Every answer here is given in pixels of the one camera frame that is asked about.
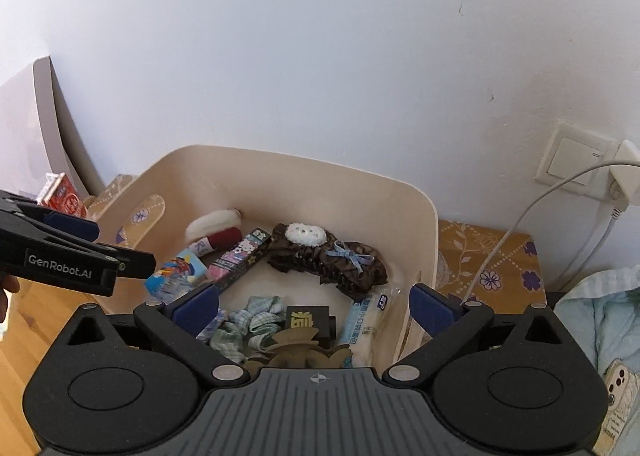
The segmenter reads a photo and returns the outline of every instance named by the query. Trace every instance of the wall light switch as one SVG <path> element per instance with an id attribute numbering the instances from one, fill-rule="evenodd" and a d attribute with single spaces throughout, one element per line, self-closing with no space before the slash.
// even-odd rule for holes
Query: wall light switch
<path id="1" fill-rule="evenodd" d="M 585 131 L 566 122 L 558 122 L 538 168 L 536 180 L 553 185 L 597 163 L 613 160 L 619 145 L 612 138 Z M 609 167 L 603 167 L 583 174 L 563 188 L 607 200 L 611 181 Z"/>
<path id="2" fill-rule="evenodd" d="M 601 156 L 602 151 L 564 136 L 560 140 L 547 172 L 559 179 L 569 178 L 578 171 L 596 165 Z M 588 172 L 574 181 L 581 185 L 587 185 L 593 176 L 595 176 L 595 172 Z"/>

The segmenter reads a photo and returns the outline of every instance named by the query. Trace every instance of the storage bin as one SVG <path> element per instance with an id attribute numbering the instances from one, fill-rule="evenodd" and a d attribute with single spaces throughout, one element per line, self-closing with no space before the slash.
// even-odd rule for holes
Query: storage bin
<path id="1" fill-rule="evenodd" d="M 164 198 L 165 211 L 135 246 L 153 252 L 158 264 L 186 246 L 186 226 L 203 214 L 235 207 L 243 231 L 271 232 L 281 223 L 319 225 L 345 241 L 378 249 L 391 284 L 401 289 L 385 313 L 374 341 L 373 362 L 381 373 L 402 341 L 409 289 L 418 272 L 433 287 L 438 218 L 433 203 L 404 182 L 318 160 L 217 146 L 188 146 L 169 153 L 102 210 L 100 239 L 113 244 L 136 207 L 150 195 Z M 329 305 L 338 333 L 352 303 L 335 285 L 320 286 L 311 274 L 281 274 L 265 260 L 220 296 L 223 309 L 244 308 L 251 295 L 279 295 L 286 305 Z M 149 299 L 143 281 L 119 280 L 112 297 L 97 297 L 112 313 L 128 313 Z"/>

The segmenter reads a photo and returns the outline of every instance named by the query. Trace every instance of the wooden floor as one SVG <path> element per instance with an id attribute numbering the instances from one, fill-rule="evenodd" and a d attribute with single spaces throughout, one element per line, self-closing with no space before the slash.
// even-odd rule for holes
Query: wooden floor
<path id="1" fill-rule="evenodd" d="M 78 292 L 21 282 L 14 298 L 9 330 L 0 342 L 0 456 L 33 456 L 39 451 L 22 414 L 24 386 L 49 345 L 83 302 Z"/>

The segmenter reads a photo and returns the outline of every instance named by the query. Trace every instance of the screw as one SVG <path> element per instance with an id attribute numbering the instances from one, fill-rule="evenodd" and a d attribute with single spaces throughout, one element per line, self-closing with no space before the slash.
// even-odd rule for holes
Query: screw
<path id="1" fill-rule="evenodd" d="M 216 367 L 211 375 L 218 380 L 237 380 L 244 375 L 244 369 L 234 364 L 223 364 Z"/>
<path id="2" fill-rule="evenodd" d="M 407 364 L 400 364 L 399 366 L 393 366 L 389 370 L 389 376 L 394 380 L 409 382 L 420 376 L 420 370 Z"/>

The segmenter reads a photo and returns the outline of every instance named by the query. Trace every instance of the cardboard box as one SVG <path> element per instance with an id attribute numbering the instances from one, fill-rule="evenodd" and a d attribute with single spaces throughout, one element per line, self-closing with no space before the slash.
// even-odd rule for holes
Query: cardboard box
<path id="1" fill-rule="evenodd" d="M 218 293 L 223 293 L 264 256 L 269 243 L 270 233 L 255 229 L 234 248 L 217 258 L 207 272 Z"/>
<path id="2" fill-rule="evenodd" d="M 38 194 L 39 205 L 50 207 L 58 212 L 86 218 L 86 207 L 78 196 L 69 176 L 65 173 L 47 173 L 47 182 Z"/>
<path id="3" fill-rule="evenodd" d="M 287 306 L 285 329 L 313 327 L 318 333 L 313 340 L 321 348 L 329 349 L 335 340 L 335 317 L 329 315 L 328 306 Z"/>

